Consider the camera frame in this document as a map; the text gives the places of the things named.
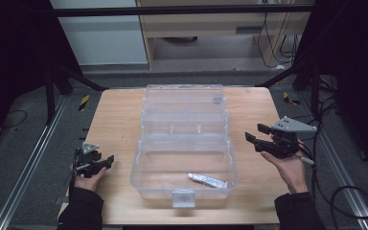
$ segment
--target plastic box latch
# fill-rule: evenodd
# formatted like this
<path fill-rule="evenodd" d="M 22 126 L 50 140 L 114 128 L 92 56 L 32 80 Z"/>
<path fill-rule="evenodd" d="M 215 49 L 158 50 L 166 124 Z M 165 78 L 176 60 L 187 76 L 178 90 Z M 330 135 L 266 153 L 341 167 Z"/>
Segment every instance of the plastic box latch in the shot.
<path fill-rule="evenodd" d="M 195 208 L 196 192 L 194 190 L 174 190 L 172 191 L 173 208 Z"/>

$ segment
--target aluminum rail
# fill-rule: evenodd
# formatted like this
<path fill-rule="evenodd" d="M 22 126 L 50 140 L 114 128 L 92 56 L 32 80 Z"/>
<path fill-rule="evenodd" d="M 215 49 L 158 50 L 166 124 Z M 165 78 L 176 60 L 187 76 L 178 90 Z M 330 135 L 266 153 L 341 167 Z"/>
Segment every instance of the aluminum rail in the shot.
<path fill-rule="evenodd" d="M 58 106 L 56 109 L 56 116 L 54 117 L 53 121 L 44 128 L 28 162 L 26 163 L 25 168 L 23 169 L 22 174 L 20 174 L 4 207 L 0 211 L 0 230 L 5 230 L 8 228 L 11 219 L 13 217 L 13 214 L 16 211 L 16 208 L 19 205 L 20 200 L 25 194 L 33 174 L 35 173 L 35 169 L 37 168 L 38 162 L 40 161 L 40 158 L 43 155 L 43 152 L 45 151 L 47 144 L 58 124 L 58 120 L 62 114 L 62 111 L 64 110 L 64 106 L 65 103 L 67 102 L 67 99 L 68 99 L 67 96 L 60 97 L 60 102 L 58 102 Z"/>
<path fill-rule="evenodd" d="M 307 97 L 303 93 L 298 93 L 298 95 L 299 98 L 302 99 L 302 104 L 306 108 L 307 112 L 313 118 L 313 116 L 311 115 L 311 110 L 309 108 L 309 99 L 307 99 Z M 333 172 L 336 176 L 337 181 L 339 182 L 339 185 L 355 186 L 354 180 L 349 175 L 342 161 L 338 157 L 338 154 L 334 149 L 331 140 L 329 139 L 327 132 L 325 131 L 325 128 L 322 128 L 322 131 L 319 133 L 318 138 L 319 143 L 324 148 L 324 153 L 327 156 L 331 167 L 333 168 Z M 358 217 L 368 216 L 368 207 L 358 191 L 345 190 L 344 195 L 346 196 L 346 199 L 348 200 L 355 215 L 357 215 Z M 368 219 L 358 219 L 357 221 L 363 230 L 368 230 Z"/>
<path fill-rule="evenodd" d="M 265 5 L 220 5 L 220 6 L 171 6 L 171 7 L 130 7 L 130 8 L 90 8 L 54 9 L 50 11 L 26 11 L 28 14 L 56 17 L 80 16 L 123 16 L 158 14 L 202 14 L 202 13 L 246 13 L 246 12 L 313 12 L 331 10 L 333 6 L 316 4 L 265 4 Z"/>

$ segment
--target robotic arm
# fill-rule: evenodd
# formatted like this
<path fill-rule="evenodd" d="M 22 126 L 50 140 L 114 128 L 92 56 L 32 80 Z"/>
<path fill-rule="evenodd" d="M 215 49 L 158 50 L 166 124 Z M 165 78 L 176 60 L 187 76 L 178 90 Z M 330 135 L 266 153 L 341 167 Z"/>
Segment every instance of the robotic arm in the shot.
<path fill-rule="evenodd" d="M 82 148 L 76 149 L 73 160 L 73 176 L 71 177 L 68 194 L 71 197 L 74 189 L 75 175 L 83 174 L 90 178 L 93 174 L 98 174 L 103 167 L 110 169 L 114 162 L 114 156 L 109 156 L 106 160 L 100 161 L 102 154 L 97 151 L 98 145 L 82 143 Z"/>
<path fill-rule="evenodd" d="M 273 142 L 257 139 L 254 135 L 245 132 L 246 141 L 255 145 L 255 151 L 267 151 L 279 159 L 285 159 L 294 155 L 299 150 L 297 132 L 315 132 L 315 126 L 308 126 L 288 117 L 282 118 L 271 128 L 258 124 L 258 131 L 272 135 Z"/>

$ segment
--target person's arm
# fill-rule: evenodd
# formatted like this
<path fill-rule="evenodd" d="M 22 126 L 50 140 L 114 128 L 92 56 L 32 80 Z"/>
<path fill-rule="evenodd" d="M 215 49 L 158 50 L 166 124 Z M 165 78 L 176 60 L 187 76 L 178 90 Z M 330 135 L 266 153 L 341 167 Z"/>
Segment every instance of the person's arm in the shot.
<path fill-rule="evenodd" d="M 57 230 L 102 229 L 104 201 L 95 193 L 106 168 L 91 178 L 76 176 L 73 195 L 58 217 Z"/>
<path fill-rule="evenodd" d="M 262 157 L 273 164 L 286 182 L 289 194 L 281 195 L 274 201 L 281 230 L 322 230 L 325 229 L 315 210 L 307 187 L 301 151 L 287 159 L 278 159 L 262 151 Z"/>

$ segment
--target black sleeve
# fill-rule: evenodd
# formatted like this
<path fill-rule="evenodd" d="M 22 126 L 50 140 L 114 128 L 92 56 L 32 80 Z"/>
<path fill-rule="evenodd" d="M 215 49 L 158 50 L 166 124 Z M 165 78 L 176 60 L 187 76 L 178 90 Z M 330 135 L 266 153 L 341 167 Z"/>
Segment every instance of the black sleeve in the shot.
<path fill-rule="evenodd" d="M 281 230 L 322 230 L 310 193 L 281 195 L 274 200 Z"/>
<path fill-rule="evenodd" d="M 74 188 L 70 203 L 58 217 L 57 230 L 102 229 L 103 205 L 96 193 Z"/>

